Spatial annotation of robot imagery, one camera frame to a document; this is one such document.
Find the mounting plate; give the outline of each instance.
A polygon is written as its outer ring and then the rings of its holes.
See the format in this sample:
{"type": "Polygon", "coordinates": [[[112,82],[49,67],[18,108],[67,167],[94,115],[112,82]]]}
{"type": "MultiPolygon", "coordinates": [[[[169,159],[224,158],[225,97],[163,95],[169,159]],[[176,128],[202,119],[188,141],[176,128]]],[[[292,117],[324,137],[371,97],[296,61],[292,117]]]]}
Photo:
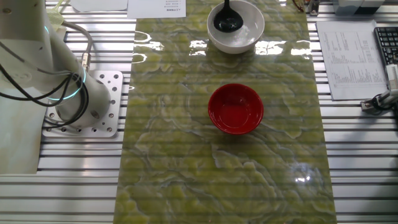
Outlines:
{"type": "MultiPolygon", "coordinates": [[[[90,71],[90,75],[104,83],[111,95],[107,115],[97,123],[86,128],[76,129],[71,126],[62,128],[44,128],[42,133],[46,138],[111,138],[118,131],[119,110],[123,87],[123,74],[115,71],[90,71]]],[[[61,120],[55,108],[47,108],[46,116],[61,120]]]]}

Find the paper document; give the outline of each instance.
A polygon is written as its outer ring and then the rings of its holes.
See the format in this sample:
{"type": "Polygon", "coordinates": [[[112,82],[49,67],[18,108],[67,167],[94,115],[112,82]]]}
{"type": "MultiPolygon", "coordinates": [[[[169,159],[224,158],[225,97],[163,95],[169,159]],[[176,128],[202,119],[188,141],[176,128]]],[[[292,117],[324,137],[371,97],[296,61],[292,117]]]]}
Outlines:
{"type": "Polygon", "coordinates": [[[185,0],[129,0],[127,18],[178,18],[187,16],[185,0]]]}
{"type": "Polygon", "coordinates": [[[70,5],[80,12],[118,11],[127,9],[127,0],[71,0],[70,5]]]}
{"type": "Polygon", "coordinates": [[[386,74],[370,22],[317,22],[333,100],[361,100],[384,93],[386,74]]]}

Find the red bowl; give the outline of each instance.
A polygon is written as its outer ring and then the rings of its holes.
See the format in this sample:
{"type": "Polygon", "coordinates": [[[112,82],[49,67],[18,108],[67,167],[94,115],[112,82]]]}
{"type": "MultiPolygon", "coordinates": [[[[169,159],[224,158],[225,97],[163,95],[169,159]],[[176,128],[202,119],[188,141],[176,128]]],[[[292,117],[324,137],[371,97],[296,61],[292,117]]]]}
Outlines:
{"type": "Polygon", "coordinates": [[[228,134],[247,134],[260,124],[264,107],[253,89],[232,83],[213,93],[208,112],[218,129],[228,134]]]}

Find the black cable bundle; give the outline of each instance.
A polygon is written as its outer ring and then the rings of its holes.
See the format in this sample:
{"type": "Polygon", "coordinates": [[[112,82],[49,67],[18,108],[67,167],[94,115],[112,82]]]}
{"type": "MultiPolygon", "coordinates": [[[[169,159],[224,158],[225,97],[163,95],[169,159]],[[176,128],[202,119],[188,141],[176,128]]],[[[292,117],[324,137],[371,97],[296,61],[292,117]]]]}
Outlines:
{"type": "Polygon", "coordinates": [[[85,111],[87,110],[88,107],[88,90],[86,85],[83,83],[83,81],[81,80],[81,78],[76,74],[76,73],[71,73],[68,75],[68,77],[66,77],[66,79],[61,82],[61,84],[59,84],[59,86],[57,86],[54,90],[52,90],[51,92],[44,94],[42,96],[39,97],[32,97],[31,95],[29,95],[17,82],[15,82],[15,80],[10,76],[10,74],[7,73],[7,71],[4,69],[4,67],[0,64],[0,71],[2,72],[2,74],[7,78],[7,80],[15,87],[17,88],[24,96],[26,96],[26,98],[21,98],[21,97],[16,97],[16,96],[10,96],[7,94],[3,94],[0,93],[0,96],[11,99],[11,100],[19,100],[19,101],[32,101],[40,106],[45,106],[45,107],[53,107],[53,106],[57,106],[59,105],[63,100],[64,97],[67,93],[70,81],[76,81],[76,84],[78,86],[81,86],[80,88],[80,107],[78,109],[78,111],[75,113],[75,115],[73,115],[73,117],[69,120],[69,121],[60,121],[62,122],[61,124],[58,123],[54,123],[51,121],[48,121],[46,119],[44,119],[44,121],[48,124],[51,124],[52,126],[49,126],[48,128],[61,128],[63,126],[69,125],[74,123],[75,121],[79,120],[81,118],[81,116],[83,116],[83,114],[85,113],[85,111]],[[63,92],[61,95],[61,98],[56,101],[55,103],[51,103],[51,104],[47,104],[47,103],[43,103],[39,100],[44,99],[52,94],[54,94],[55,92],[57,92],[58,90],[60,90],[63,86],[63,92]]]}

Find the bowl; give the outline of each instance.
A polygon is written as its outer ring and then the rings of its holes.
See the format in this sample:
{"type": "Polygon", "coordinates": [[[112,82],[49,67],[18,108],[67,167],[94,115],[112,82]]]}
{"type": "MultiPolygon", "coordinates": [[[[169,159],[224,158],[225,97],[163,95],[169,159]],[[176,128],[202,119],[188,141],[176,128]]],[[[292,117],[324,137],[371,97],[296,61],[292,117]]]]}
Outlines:
{"type": "Polygon", "coordinates": [[[232,83],[213,93],[208,112],[213,124],[225,133],[247,134],[260,124],[264,107],[253,89],[232,83]]]}
{"type": "Polygon", "coordinates": [[[210,40],[222,52],[241,54],[252,48],[264,32],[264,16],[253,4],[246,1],[230,1],[231,9],[243,18],[243,26],[237,31],[224,33],[214,27],[214,18],[224,7],[224,3],[211,10],[207,18],[207,33],[210,40]]]}

